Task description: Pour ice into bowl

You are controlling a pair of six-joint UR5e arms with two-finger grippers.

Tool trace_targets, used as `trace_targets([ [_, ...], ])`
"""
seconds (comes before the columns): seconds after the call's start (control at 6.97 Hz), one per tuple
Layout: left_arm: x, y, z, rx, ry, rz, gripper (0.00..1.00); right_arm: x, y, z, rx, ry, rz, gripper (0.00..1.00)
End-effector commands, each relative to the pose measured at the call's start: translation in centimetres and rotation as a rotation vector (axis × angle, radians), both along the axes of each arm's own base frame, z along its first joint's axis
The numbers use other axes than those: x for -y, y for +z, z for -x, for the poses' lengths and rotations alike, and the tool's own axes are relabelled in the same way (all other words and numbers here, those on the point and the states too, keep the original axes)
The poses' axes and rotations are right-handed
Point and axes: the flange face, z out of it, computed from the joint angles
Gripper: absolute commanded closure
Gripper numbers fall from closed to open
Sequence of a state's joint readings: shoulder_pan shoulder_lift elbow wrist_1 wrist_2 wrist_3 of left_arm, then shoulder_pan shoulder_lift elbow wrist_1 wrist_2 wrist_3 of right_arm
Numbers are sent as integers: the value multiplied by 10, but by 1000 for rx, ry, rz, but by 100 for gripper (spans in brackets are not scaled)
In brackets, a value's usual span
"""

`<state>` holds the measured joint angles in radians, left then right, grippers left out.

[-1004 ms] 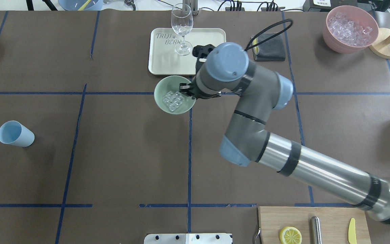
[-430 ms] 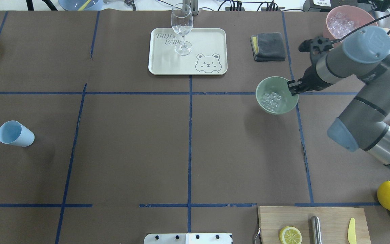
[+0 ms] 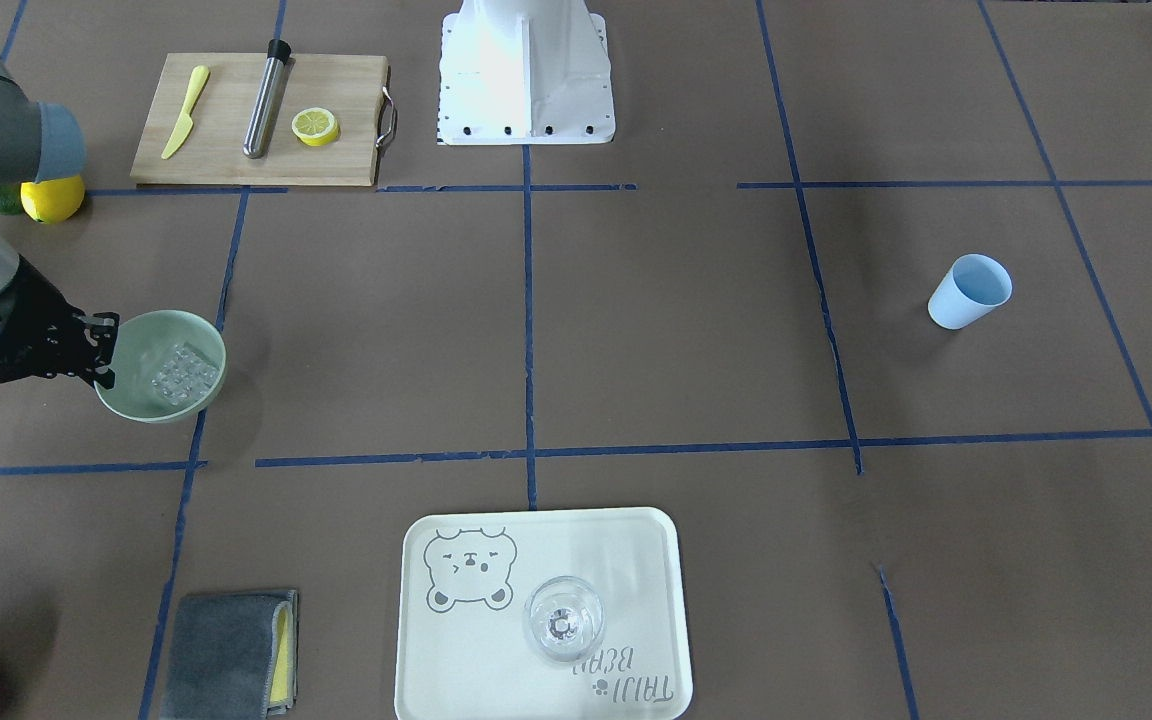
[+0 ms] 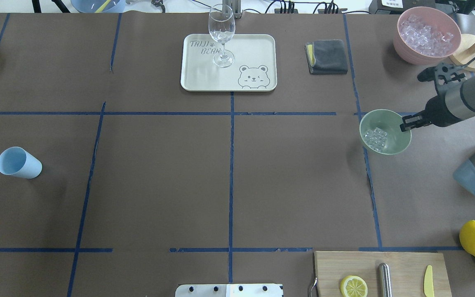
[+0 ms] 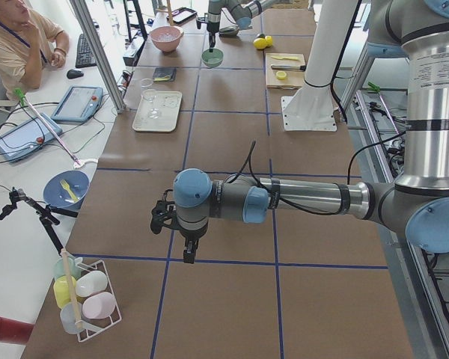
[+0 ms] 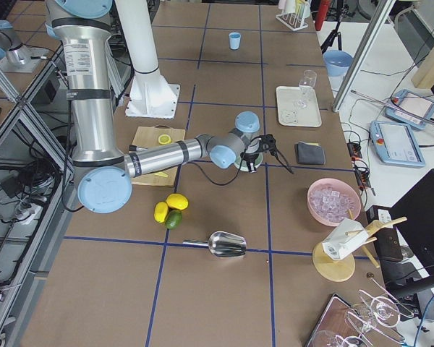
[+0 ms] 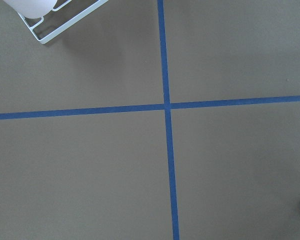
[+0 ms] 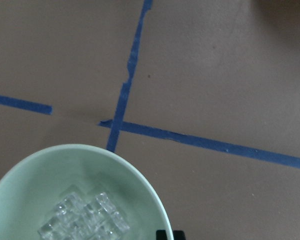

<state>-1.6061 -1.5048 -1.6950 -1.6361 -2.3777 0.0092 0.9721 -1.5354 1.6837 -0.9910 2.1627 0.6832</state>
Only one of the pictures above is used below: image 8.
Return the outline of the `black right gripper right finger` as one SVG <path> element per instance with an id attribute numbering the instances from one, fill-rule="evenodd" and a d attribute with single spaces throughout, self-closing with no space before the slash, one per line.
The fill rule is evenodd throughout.
<path id="1" fill-rule="evenodd" d="M 182 230 L 173 230 L 173 239 L 174 240 L 186 240 L 186 235 Z"/>

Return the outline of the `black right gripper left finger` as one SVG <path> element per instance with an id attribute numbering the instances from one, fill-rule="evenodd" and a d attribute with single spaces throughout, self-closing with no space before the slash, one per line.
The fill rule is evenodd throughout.
<path id="1" fill-rule="evenodd" d="M 156 231 L 156 240 L 167 240 L 167 233 L 164 229 Z"/>

